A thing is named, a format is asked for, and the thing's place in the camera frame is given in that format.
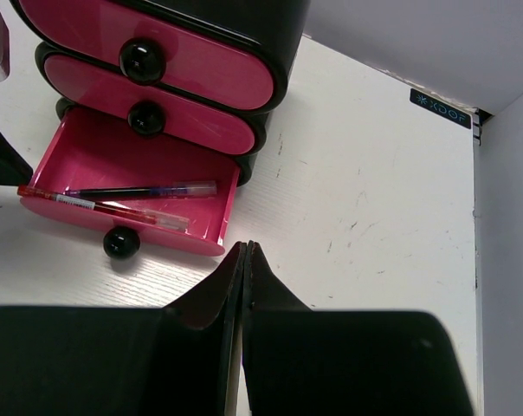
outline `black label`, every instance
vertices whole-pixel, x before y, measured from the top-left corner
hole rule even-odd
[[[453,108],[445,102],[439,101],[436,98],[429,97],[428,95],[411,89],[410,101],[417,104],[419,107],[423,107],[438,114],[445,119],[453,121],[460,126],[471,128],[471,115],[461,112],[460,110]]]

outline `open drawer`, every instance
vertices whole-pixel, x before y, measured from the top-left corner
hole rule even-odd
[[[206,198],[150,198],[114,201],[137,211],[185,218],[172,230],[105,212],[90,211],[43,198],[22,198],[31,211],[58,221],[107,232],[124,226],[143,242],[219,256],[235,198],[241,167],[209,149],[159,135],[145,140],[118,118],[83,107],[70,108],[29,186],[55,193],[67,189],[167,185],[215,180],[217,194]]]

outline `blue pen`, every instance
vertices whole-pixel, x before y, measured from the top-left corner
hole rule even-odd
[[[188,198],[217,195],[215,180],[207,182],[178,182],[171,186],[145,186],[128,188],[99,188],[67,190],[65,195],[96,201],[143,198]]]

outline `red pen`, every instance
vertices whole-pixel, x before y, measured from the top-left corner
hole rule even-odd
[[[67,205],[75,205],[90,211],[104,212],[120,218],[131,219],[140,223],[157,225],[170,230],[186,231],[189,220],[175,215],[164,214],[157,211],[140,211],[120,206],[102,204],[101,202],[87,201],[85,199],[68,197],[60,193],[44,191],[43,189],[33,188],[32,186],[20,185],[17,188],[17,195],[20,197],[32,197],[49,199],[50,201],[61,202]]]

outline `pen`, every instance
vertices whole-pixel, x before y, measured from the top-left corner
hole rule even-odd
[[[141,198],[187,198],[217,195],[216,181],[178,182],[170,186],[145,186],[128,188],[69,189],[65,195],[75,198],[112,201]]]
[[[186,231],[189,224],[187,218],[178,217],[176,215],[152,210],[134,210],[123,206],[113,206],[102,204],[101,202],[86,201],[85,199],[44,191],[32,186],[20,185],[17,188],[17,195],[20,197],[49,199],[50,201],[61,202],[67,205],[79,206],[80,208],[85,208],[90,211],[104,212],[116,217],[131,219],[143,224],[157,225],[169,230]]]

